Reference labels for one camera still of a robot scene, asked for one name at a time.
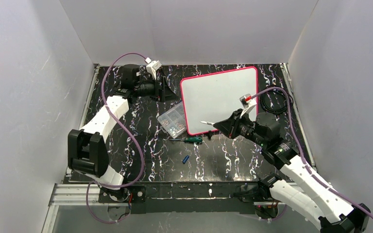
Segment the white blue marker pen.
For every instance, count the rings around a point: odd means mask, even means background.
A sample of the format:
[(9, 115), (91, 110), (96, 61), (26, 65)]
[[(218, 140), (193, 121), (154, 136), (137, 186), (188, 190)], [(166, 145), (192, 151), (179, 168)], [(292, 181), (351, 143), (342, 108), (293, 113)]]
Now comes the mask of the white blue marker pen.
[(211, 125), (211, 126), (214, 125), (213, 122), (209, 122), (209, 121), (200, 121), (200, 123), (202, 123), (202, 124), (206, 124), (206, 125)]

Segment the pink framed whiteboard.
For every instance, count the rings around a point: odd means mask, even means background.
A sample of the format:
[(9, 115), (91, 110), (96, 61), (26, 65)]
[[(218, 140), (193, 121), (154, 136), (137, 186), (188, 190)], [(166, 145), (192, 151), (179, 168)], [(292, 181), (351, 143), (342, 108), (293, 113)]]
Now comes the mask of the pink framed whiteboard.
[(214, 131), (210, 125), (227, 119), (242, 108), (239, 100), (258, 92), (258, 70), (245, 67), (184, 78), (180, 81), (181, 96), (186, 118), (186, 131), (197, 135)]

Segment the blue marker cap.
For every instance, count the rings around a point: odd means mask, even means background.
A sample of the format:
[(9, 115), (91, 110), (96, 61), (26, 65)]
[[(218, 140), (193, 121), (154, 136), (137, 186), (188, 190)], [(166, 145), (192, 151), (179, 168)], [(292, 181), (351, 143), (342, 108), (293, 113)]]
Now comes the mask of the blue marker cap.
[(190, 156), (187, 155), (183, 160), (182, 160), (182, 163), (185, 164), (188, 160), (189, 160)]

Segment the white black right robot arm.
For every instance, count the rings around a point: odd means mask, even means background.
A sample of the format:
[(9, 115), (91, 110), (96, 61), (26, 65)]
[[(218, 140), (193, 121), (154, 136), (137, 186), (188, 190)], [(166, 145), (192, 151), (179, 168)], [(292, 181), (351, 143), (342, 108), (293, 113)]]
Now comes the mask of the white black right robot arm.
[(298, 150), (281, 137), (281, 125), (273, 114), (263, 112), (252, 121), (238, 109), (213, 126), (228, 138), (243, 136), (261, 146), (264, 159), (302, 189), (298, 191), (272, 174), (262, 179), (267, 193), (301, 214), (320, 232), (362, 233), (366, 230), (368, 207), (363, 203), (353, 206), (331, 192), (329, 183), (309, 164), (304, 164)]

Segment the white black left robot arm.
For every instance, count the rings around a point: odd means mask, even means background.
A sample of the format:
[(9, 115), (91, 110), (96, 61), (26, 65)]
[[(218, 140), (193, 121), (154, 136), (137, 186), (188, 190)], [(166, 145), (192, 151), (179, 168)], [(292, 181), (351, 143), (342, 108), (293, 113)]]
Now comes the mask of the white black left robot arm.
[(111, 131), (130, 109), (132, 101), (150, 97), (156, 102), (178, 100), (168, 86), (166, 78), (158, 78), (162, 64), (148, 61), (146, 68), (128, 64), (119, 68), (122, 72), (113, 94), (106, 97), (104, 106), (78, 130), (68, 134), (68, 168), (92, 178), (96, 184), (110, 190), (131, 186), (124, 184), (123, 175), (110, 166), (106, 140)]

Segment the clear plastic screw box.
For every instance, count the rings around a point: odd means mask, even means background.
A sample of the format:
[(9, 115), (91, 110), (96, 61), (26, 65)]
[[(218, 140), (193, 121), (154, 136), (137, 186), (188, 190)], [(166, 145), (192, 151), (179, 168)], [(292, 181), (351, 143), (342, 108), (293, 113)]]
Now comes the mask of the clear plastic screw box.
[(178, 103), (168, 111), (158, 116), (157, 120), (163, 130), (166, 131), (173, 139), (176, 139), (187, 130), (183, 102)]

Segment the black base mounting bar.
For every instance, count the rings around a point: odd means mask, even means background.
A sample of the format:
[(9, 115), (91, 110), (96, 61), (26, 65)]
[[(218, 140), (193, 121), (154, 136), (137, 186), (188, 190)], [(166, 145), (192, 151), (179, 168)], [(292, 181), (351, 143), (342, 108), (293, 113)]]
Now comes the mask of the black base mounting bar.
[(99, 203), (131, 205), (133, 214), (238, 212), (278, 216), (282, 203), (256, 182), (139, 182), (122, 190), (101, 188)]

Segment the green handled screwdriver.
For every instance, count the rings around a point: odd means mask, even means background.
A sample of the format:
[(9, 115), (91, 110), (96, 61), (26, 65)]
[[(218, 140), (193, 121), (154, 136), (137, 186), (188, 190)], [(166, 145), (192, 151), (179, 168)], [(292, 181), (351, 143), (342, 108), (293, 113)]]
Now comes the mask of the green handled screwdriver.
[(190, 144), (200, 144), (203, 142), (203, 138), (201, 136), (194, 136), (194, 137), (186, 137), (181, 139), (170, 139), (170, 141), (180, 141), (184, 143)]

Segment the aluminium rail right edge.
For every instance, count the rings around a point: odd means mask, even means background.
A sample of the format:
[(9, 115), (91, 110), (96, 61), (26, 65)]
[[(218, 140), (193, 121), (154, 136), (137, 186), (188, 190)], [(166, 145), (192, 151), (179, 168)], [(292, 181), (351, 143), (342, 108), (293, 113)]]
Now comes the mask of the aluminium rail right edge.
[(298, 125), (299, 125), (299, 129), (301, 131), (301, 134), (302, 134), (302, 138), (303, 138), (304, 143), (305, 143), (305, 148), (306, 148), (306, 151), (307, 151), (308, 159), (310, 161), (310, 164), (311, 164), (312, 168), (315, 171), (317, 171), (315, 160), (312, 156), (310, 146), (309, 146), (308, 140), (306, 138), (305, 131), (304, 131), (301, 119), (300, 119), (299, 109), (298, 109), (298, 106), (297, 106), (297, 103), (296, 103), (296, 100), (295, 100), (294, 91), (293, 91), (293, 88), (292, 88), (292, 85), (291, 85), (291, 77), (290, 77), (290, 73), (289, 73), (289, 69), (288, 69), (288, 63), (281, 63), (280, 67), (281, 67), (281, 70), (283, 72), (284, 81), (285, 81), (285, 84), (287, 86), (288, 92), (294, 100), (294, 104), (293, 104), (294, 112), (295, 112), (296, 119), (298, 121)]

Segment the aluminium rail edge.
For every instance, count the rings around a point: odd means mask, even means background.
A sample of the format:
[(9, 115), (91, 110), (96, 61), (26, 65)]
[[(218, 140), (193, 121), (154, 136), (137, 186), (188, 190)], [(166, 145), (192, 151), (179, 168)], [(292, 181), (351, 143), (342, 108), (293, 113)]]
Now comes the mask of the aluminium rail edge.
[(292, 88), (292, 85), (291, 85), (291, 77), (290, 77), (290, 73), (289, 73), (289, 69), (288, 69), (288, 63), (281, 63), (280, 67), (281, 67), (281, 70), (283, 72), (284, 81), (285, 81), (285, 84), (287, 86), (288, 92), (294, 100), (294, 104), (293, 104), (294, 112), (295, 112), (296, 119), (298, 121), (298, 125), (299, 125), (299, 129), (301, 131), (301, 134), (302, 134), (302, 138), (303, 138), (304, 143), (305, 143), (305, 148), (306, 148), (306, 151), (307, 151), (308, 159), (310, 161), (310, 164), (311, 164), (312, 168), (315, 171), (317, 171), (315, 160), (312, 156), (310, 146), (309, 146), (308, 140), (306, 138), (305, 131), (304, 131), (301, 119), (300, 119), (299, 109), (298, 109), (298, 106), (297, 106), (297, 103), (296, 103), (296, 100), (295, 100), (294, 91), (293, 91), (293, 88)]
[(76, 227), (81, 223), (81, 215), (90, 216), (87, 187), (92, 178), (85, 174), (92, 168), (88, 143), (88, 137), (78, 137), (77, 134), (67, 142), (67, 171), (62, 183), (56, 184), (52, 192), (43, 233), (56, 232), (61, 220), (66, 220), (67, 226)]

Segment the aluminium rail left edge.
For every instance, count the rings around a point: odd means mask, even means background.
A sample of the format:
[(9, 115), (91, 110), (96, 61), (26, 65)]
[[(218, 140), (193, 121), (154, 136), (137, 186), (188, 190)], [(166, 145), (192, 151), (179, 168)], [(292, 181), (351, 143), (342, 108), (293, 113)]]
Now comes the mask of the aluminium rail left edge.
[(81, 215), (90, 216), (87, 187), (92, 178), (85, 174), (92, 168), (88, 143), (88, 137), (78, 137), (77, 134), (67, 142), (67, 171), (62, 183), (56, 184), (52, 192), (43, 233), (56, 232), (61, 220), (66, 220), (67, 226), (76, 227), (81, 223)]

